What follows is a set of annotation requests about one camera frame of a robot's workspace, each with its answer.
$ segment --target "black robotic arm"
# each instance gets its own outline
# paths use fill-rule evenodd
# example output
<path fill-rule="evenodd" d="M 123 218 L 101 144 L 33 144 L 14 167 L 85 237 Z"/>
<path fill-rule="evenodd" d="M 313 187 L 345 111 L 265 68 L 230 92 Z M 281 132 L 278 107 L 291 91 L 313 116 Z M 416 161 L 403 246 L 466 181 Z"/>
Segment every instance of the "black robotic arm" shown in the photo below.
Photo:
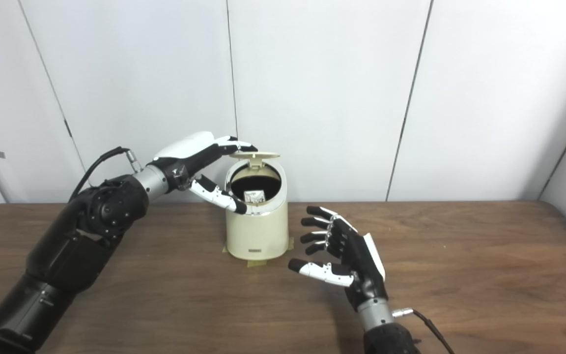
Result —
<path fill-rule="evenodd" d="M 0 303 L 0 354 L 41 348 L 76 295 L 95 282 L 124 233 L 146 215 L 152 200 L 173 190 L 191 190 L 218 206 L 245 213 L 240 200 L 197 175 L 238 150 L 256 148 L 234 137 L 214 139 L 210 132 L 199 132 L 165 148 L 145 168 L 127 148 L 98 159 L 29 253 L 25 273 Z M 79 191 L 97 164 L 122 152 L 128 154 L 135 173 Z"/>

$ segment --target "open lid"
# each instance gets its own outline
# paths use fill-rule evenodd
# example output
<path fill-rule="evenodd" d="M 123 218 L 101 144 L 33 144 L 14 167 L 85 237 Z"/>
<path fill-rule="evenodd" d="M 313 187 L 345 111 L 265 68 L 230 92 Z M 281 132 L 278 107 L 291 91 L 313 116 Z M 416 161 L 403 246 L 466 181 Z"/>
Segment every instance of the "open lid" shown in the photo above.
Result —
<path fill-rule="evenodd" d="M 231 157 L 234 157 L 236 159 L 249 160 L 248 164 L 251 170 L 259 170 L 260 168 L 262 168 L 264 166 L 263 159 L 276 159 L 279 156 L 281 155 L 276 154 L 274 152 L 261 152 L 261 151 L 256 151 L 256 152 L 242 151 L 231 154 Z"/>

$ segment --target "small trash bin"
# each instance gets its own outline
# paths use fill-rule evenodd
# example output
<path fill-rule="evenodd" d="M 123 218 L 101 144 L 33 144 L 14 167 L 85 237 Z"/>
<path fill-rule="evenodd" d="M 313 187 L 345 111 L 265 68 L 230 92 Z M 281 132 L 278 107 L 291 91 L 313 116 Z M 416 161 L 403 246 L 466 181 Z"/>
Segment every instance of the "small trash bin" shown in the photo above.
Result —
<path fill-rule="evenodd" d="M 226 248 L 237 258 L 270 260 L 287 251 L 287 179 L 271 152 L 238 152 L 226 191 L 245 202 L 245 215 L 226 211 Z"/>

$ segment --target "white robotic hand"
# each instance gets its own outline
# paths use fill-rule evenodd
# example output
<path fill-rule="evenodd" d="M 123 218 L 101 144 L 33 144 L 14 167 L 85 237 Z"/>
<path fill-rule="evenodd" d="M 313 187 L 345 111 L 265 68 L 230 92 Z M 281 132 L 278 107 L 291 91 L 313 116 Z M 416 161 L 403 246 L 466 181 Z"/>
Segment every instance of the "white robotic hand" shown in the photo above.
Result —
<path fill-rule="evenodd" d="M 215 139 L 211 132 L 198 132 L 161 150 L 143 171 L 133 176 L 143 184 L 151 199 L 172 190 L 189 190 L 222 208 L 246 213 L 246 205 L 223 191 L 198 172 L 223 155 L 237 151 L 257 151 L 252 144 L 225 136 Z"/>
<path fill-rule="evenodd" d="M 358 309 L 368 300 L 386 301 L 386 271 L 371 235 L 360 236 L 346 219 L 327 208 L 308 206 L 307 213 L 314 217 L 304 218 L 301 224 L 317 226 L 323 231 L 301 236 L 301 243 L 313 242 L 305 253 L 312 255 L 325 250 L 340 259 L 341 264 L 322 264 L 294 258 L 288 267 L 302 275 L 346 287 L 344 292 L 353 309 Z"/>

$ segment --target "robotic arm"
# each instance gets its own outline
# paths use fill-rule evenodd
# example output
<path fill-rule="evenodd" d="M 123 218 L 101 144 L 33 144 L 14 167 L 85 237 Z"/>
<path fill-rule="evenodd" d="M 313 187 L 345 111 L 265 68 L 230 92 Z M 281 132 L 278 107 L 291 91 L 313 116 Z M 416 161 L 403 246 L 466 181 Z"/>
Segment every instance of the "robotic arm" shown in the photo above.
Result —
<path fill-rule="evenodd" d="M 244 203 L 197 175 L 223 155 L 239 150 L 256 148 L 234 137 L 214 139 L 210 132 L 199 132 L 164 148 L 145 168 L 127 148 L 102 155 L 30 252 L 24 275 L 0 304 L 0 354 L 27 354 L 41 348 L 76 295 L 95 282 L 124 233 L 146 215 L 152 200 L 173 190 L 191 190 L 213 204 L 245 213 Z M 134 174 L 79 192 L 99 163 L 124 152 Z"/>
<path fill-rule="evenodd" d="M 453 354 L 433 323 L 419 312 L 409 308 L 396 311 L 389 309 L 384 287 L 386 271 L 370 234 L 360 236 L 346 219 L 326 208 L 308 206 L 307 213 L 314 217 L 302 219 L 301 224 L 316 226 L 323 231 L 313 231 L 301 236 L 301 243 L 313 242 L 305 253 L 312 255 L 326 250 L 340 259 L 341 264 L 322 264 L 294 258 L 290 260 L 288 267 L 310 278 L 344 287 L 346 298 L 359 315 L 364 328 L 366 354 L 419 354 L 409 331 L 395 322 L 395 318 L 407 314 L 420 317 L 449 353 Z"/>

